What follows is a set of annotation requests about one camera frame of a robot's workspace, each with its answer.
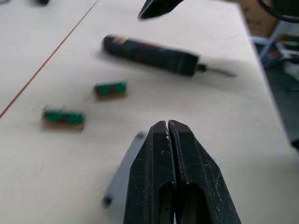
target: white work surface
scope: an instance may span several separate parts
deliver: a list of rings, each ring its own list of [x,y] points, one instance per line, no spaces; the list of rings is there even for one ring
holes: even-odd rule
[[[35,0],[0,5],[0,113],[96,0]]]
[[[114,223],[100,206],[109,181],[137,132],[168,119],[187,124],[218,162],[243,224],[297,223],[298,158],[238,7],[186,0],[139,22],[141,6],[99,2],[0,120],[0,223]],[[186,78],[112,60],[99,54],[109,33],[197,52],[239,76]],[[96,101],[94,85],[114,80],[128,81],[128,96]],[[45,105],[84,111],[83,132],[42,130]]]

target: electronic component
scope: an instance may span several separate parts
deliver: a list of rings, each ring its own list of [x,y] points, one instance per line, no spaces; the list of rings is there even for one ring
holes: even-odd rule
[[[96,84],[94,91],[99,99],[122,98],[126,96],[127,83]]]
[[[43,111],[44,127],[70,128],[82,130],[84,115],[81,112],[68,112],[63,110],[45,109]]]

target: cordless screwdriver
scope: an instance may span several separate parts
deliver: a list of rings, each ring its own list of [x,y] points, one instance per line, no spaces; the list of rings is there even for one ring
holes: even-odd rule
[[[112,35],[107,35],[104,38],[103,45],[105,51],[111,55],[185,76],[193,76],[197,70],[201,72],[212,70],[230,77],[235,77],[235,75],[227,71],[208,68],[206,64],[198,63],[199,56],[180,50],[169,49]]]

